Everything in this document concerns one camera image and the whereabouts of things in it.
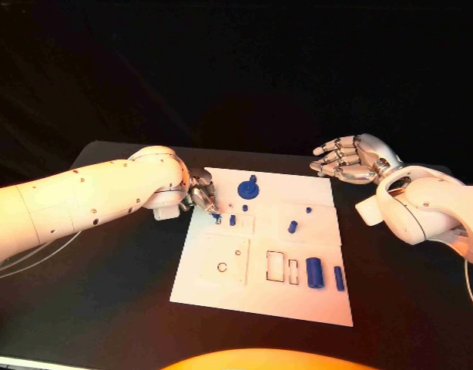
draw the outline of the black table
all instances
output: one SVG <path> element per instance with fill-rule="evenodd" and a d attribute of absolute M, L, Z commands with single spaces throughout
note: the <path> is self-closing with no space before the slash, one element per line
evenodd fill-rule
<path fill-rule="evenodd" d="M 93 142 L 73 167 L 126 158 L 141 147 Z M 174 149 L 188 167 L 314 176 L 304 156 Z M 53 258 L 0 280 L 0 355 L 151 369 L 207 352 L 260 347 L 377 368 L 473 368 L 473 305 L 459 257 L 438 243 L 406 245 L 383 224 L 364 225 L 354 204 L 373 185 L 332 180 L 331 187 L 353 328 L 168 302 L 191 213 L 154 221 L 141 209 L 84 231 Z M 469 276 L 473 288 L 473 267 Z"/>

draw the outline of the robotic arm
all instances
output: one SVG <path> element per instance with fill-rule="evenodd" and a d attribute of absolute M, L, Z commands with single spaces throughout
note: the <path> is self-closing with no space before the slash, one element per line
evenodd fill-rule
<path fill-rule="evenodd" d="M 0 261 L 132 213 L 152 209 L 155 220 L 197 205 L 210 213 L 214 185 L 204 170 L 188 170 L 164 146 L 126 160 L 80 167 L 0 189 Z"/>
<path fill-rule="evenodd" d="M 383 221 L 409 244 L 439 241 L 473 263 L 473 187 L 422 166 L 402 163 L 371 135 L 341 137 L 314 151 L 318 176 L 377 184 L 376 194 L 354 208 L 369 226 Z"/>

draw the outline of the puzzle board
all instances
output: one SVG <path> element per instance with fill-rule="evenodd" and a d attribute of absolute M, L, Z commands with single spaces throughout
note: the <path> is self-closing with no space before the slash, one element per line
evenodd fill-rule
<path fill-rule="evenodd" d="M 221 217 L 216 223 L 194 208 L 169 301 L 353 326 L 328 180 L 206 170 Z M 250 175 L 259 191 L 244 200 L 236 189 Z M 291 220 L 296 222 L 292 234 L 286 231 Z M 322 288 L 306 286 L 308 257 L 321 259 Z M 343 291 L 335 288 L 334 266 L 341 267 Z"/>

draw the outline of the blue piece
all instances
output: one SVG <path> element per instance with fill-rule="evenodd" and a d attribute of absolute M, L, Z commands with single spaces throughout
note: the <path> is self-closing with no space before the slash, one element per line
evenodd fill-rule
<path fill-rule="evenodd" d="M 344 291 L 344 279 L 341 277 L 340 266 L 334 266 L 334 279 L 335 279 L 335 290 Z"/>
<path fill-rule="evenodd" d="M 250 175 L 249 180 L 239 183 L 237 188 L 239 196 L 243 199 L 253 199 L 257 196 L 257 185 L 256 185 L 256 177 Z"/>
<path fill-rule="evenodd" d="M 292 222 L 289 223 L 289 226 L 288 226 L 288 233 L 289 233 L 289 234 L 294 234 L 294 233 L 295 233 L 295 228 L 296 228 L 296 222 L 295 222 L 295 221 L 292 221 Z"/>
<path fill-rule="evenodd" d="M 322 288 L 322 274 L 319 258 L 306 258 L 306 284 L 309 288 Z"/>

